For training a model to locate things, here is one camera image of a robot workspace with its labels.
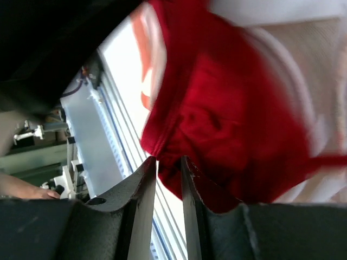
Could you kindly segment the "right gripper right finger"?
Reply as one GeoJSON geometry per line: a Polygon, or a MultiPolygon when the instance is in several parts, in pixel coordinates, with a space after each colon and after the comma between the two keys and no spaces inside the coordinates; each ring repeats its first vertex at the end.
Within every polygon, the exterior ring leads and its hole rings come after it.
{"type": "Polygon", "coordinates": [[[345,204],[237,203],[181,158],[189,259],[346,259],[345,204]]]}

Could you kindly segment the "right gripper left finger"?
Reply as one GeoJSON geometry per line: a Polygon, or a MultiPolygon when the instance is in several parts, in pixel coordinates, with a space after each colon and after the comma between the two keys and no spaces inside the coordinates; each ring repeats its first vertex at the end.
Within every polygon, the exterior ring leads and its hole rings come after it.
{"type": "Polygon", "coordinates": [[[87,203],[1,200],[1,259],[149,259],[156,160],[87,203]]]}

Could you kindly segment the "red bra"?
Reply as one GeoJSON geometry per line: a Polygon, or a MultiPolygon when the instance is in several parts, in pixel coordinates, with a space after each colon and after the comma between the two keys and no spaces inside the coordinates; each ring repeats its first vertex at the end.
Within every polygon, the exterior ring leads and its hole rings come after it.
{"type": "Polygon", "coordinates": [[[207,202],[271,203],[321,167],[346,156],[309,154],[303,123],[291,113],[241,29],[210,13],[207,1],[152,1],[167,62],[141,145],[158,176],[182,197],[181,157],[208,178],[207,202]]]}

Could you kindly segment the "bare human hand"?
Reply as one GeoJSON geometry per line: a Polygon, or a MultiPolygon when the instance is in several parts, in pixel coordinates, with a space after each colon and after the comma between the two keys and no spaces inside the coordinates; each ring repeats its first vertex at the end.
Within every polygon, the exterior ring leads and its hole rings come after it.
{"type": "Polygon", "coordinates": [[[3,173],[1,173],[1,195],[19,199],[60,199],[60,195],[55,191],[34,186],[3,173]]]}

